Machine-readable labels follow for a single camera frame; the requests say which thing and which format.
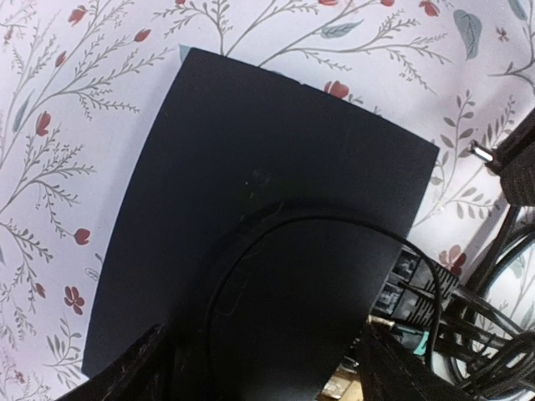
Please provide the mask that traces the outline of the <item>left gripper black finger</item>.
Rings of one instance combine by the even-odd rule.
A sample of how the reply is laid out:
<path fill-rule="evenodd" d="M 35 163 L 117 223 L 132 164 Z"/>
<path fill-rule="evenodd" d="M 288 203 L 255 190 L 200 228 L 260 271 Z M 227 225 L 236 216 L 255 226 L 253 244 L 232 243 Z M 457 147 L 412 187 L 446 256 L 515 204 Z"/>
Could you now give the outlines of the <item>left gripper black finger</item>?
<path fill-rule="evenodd" d="M 104 371 L 59 400 L 165 400 L 166 357 L 166 329 L 155 325 Z"/>

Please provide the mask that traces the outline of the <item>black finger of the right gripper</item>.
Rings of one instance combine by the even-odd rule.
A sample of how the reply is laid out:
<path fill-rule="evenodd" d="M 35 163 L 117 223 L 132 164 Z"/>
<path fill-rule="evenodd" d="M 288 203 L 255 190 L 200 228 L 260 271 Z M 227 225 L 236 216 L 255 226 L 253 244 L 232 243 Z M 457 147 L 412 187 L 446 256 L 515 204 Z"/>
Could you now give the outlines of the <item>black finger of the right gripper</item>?
<path fill-rule="evenodd" d="M 496 148 L 497 175 L 512 206 L 534 206 L 534 125 L 518 126 Z"/>

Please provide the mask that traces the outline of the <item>black network switch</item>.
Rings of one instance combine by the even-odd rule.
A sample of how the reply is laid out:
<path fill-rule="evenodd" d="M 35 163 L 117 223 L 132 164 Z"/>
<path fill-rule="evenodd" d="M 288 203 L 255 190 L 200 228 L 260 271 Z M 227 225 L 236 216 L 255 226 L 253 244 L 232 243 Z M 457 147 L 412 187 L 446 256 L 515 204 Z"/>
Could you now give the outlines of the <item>black network switch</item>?
<path fill-rule="evenodd" d="M 462 398 L 365 325 L 438 153 L 332 95 L 192 49 L 120 207 L 84 373 L 161 325 L 165 400 L 311 400 L 362 337 L 368 399 Z"/>

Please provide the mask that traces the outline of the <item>black power adapter plug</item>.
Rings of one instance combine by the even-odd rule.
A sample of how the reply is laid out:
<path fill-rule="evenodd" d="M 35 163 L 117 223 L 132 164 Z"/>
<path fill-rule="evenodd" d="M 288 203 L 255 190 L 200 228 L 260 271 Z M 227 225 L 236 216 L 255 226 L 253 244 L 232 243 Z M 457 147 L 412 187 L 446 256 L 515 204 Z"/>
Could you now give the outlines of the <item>black power adapter plug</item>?
<path fill-rule="evenodd" d="M 488 149 L 479 142 L 473 140 L 469 144 L 469 152 L 482 161 L 484 166 L 494 175 L 501 176 L 508 163 L 508 154 L 501 146 Z"/>

